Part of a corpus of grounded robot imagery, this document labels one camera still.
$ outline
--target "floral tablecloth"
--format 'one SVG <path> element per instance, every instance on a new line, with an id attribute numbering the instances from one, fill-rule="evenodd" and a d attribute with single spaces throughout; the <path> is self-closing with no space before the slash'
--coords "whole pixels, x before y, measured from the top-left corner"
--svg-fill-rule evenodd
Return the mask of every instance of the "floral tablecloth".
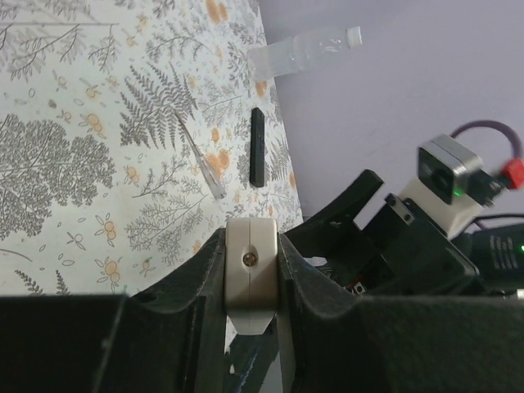
<path id="1" fill-rule="evenodd" d="M 132 295 L 229 217 L 299 224 L 274 82 L 246 67 L 262 45 L 256 0 L 0 0 L 0 294 Z M 260 189 L 248 182 L 256 106 Z"/>

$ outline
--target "screw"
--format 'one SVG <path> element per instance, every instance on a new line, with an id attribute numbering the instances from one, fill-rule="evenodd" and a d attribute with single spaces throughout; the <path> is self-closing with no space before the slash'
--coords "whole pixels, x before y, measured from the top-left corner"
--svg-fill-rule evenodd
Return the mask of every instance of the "screw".
<path id="1" fill-rule="evenodd" d="M 252 268 L 258 262 L 258 258 L 252 252 L 248 252 L 242 257 L 242 262 L 244 262 L 244 265 L 248 268 Z"/>

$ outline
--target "clear water bottle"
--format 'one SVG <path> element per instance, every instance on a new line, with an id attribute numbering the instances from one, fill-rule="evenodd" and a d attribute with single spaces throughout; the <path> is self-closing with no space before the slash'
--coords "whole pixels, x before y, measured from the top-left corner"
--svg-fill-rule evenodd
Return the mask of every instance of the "clear water bottle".
<path id="1" fill-rule="evenodd" d="M 247 66 L 252 78 L 262 82 L 275 76 L 320 66 L 360 44 L 360 27 L 325 27 L 286 38 L 267 47 L 251 49 L 247 53 Z"/>

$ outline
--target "cable connector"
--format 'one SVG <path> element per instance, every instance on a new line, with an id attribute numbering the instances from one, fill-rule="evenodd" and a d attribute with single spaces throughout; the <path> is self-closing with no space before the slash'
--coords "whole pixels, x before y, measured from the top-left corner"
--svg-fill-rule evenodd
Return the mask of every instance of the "cable connector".
<path id="1" fill-rule="evenodd" d="M 518 190 L 524 184 L 524 161 L 514 158 L 509 161 L 500 171 L 508 180 L 508 189 Z"/>

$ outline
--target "white bottle cap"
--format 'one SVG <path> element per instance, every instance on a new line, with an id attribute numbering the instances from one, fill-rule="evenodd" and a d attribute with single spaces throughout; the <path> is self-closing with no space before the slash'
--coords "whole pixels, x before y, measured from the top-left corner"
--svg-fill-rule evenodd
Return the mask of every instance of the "white bottle cap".
<path id="1" fill-rule="evenodd" d="M 350 47 L 362 45 L 362 34 L 360 33 L 360 26 L 352 27 L 351 29 L 346 30 L 346 33 L 347 42 Z"/>

